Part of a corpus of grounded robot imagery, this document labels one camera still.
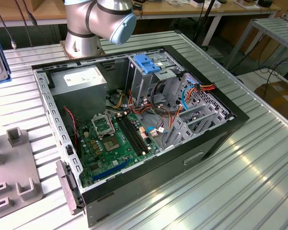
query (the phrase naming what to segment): aluminum worktable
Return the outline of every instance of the aluminum worktable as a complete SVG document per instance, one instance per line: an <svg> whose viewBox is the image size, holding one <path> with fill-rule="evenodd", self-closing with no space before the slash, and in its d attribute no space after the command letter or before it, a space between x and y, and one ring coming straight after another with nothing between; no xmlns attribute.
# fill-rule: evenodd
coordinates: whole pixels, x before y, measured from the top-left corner
<svg viewBox="0 0 288 230"><path fill-rule="evenodd" d="M183 34L132 36L121 46L102 41L107 53L173 45L247 115L249 121L209 159L92 229L288 229L288 121L247 90ZM28 130L42 184L42 200L0 219L0 230L87 229L72 216L55 162L60 159L30 66L66 60L60 45L5 52L12 81L0 84L0 135Z"/></svg>
<svg viewBox="0 0 288 230"><path fill-rule="evenodd" d="M245 28L241 38L237 42L235 48L231 52L228 63L226 64L226 68L228 69L231 66L231 63L235 60L237 53L241 49L243 43L251 33L252 29L256 28L259 30L255 39L252 41L248 49L246 50L246 54L250 52L259 39L263 36L263 34L269 36L270 38L276 40L281 45L283 45L283 49L278 55L279 58L276 60L279 61L284 55L286 49L288 48L288 21L283 18L268 18L268 19L253 19L250 21L248 26Z"/></svg>

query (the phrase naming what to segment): chip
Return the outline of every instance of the chip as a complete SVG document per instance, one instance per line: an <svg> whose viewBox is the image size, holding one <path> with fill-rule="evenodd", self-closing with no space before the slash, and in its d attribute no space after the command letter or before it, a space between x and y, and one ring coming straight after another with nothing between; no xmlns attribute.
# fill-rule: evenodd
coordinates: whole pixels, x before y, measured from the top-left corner
<svg viewBox="0 0 288 230"><path fill-rule="evenodd" d="M107 152L110 152L114 149L117 149L120 147L119 142L117 141L115 136L107 137L102 140L102 143L106 147Z"/></svg>
<svg viewBox="0 0 288 230"><path fill-rule="evenodd" d="M90 170L94 171L96 169L99 169L99 165L98 164L90 165Z"/></svg>

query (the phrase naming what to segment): metal bracket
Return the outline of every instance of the metal bracket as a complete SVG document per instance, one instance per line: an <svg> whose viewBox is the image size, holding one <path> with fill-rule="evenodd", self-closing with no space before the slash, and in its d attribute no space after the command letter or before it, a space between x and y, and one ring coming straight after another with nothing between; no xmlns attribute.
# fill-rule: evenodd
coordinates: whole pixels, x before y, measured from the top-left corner
<svg viewBox="0 0 288 230"><path fill-rule="evenodd" d="M77 183L68 164L63 161L56 162L58 177L67 201L67 205L72 215L82 212L84 202L77 187Z"/></svg>

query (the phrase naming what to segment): yellow wire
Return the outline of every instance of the yellow wire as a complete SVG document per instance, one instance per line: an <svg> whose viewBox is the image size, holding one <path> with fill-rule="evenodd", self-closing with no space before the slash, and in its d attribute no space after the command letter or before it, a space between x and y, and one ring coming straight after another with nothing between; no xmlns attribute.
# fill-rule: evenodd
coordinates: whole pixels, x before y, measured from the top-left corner
<svg viewBox="0 0 288 230"><path fill-rule="evenodd" d="M120 107L122 98L123 98L123 93L120 95L120 101L119 101L119 103L118 103L116 106L114 106L113 109L117 109L117 108Z"/></svg>

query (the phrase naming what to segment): red wire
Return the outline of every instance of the red wire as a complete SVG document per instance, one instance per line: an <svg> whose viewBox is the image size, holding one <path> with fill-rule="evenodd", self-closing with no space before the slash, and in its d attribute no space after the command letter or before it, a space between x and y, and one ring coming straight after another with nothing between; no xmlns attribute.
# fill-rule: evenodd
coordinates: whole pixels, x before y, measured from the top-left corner
<svg viewBox="0 0 288 230"><path fill-rule="evenodd" d="M77 129L76 129L76 123L75 123L75 119L74 119L74 115L71 113L71 111L68 108L63 108L65 109L70 116L72 117L72 122L73 122L73 131L75 132L75 147L77 146Z"/></svg>

